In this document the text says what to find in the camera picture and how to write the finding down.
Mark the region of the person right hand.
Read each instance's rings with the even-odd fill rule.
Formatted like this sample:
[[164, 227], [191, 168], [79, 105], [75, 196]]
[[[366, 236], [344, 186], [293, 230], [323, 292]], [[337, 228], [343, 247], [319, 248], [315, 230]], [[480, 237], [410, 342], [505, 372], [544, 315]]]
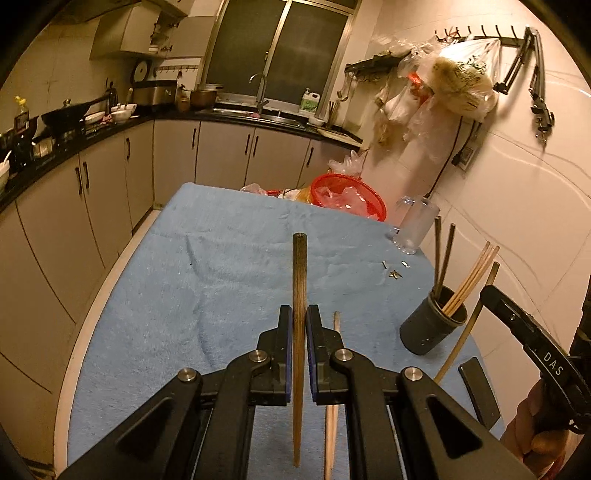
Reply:
[[537, 479], [555, 479], [582, 440], [568, 430], [543, 431], [536, 415], [545, 405], [544, 381], [539, 380], [520, 402], [500, 442]]

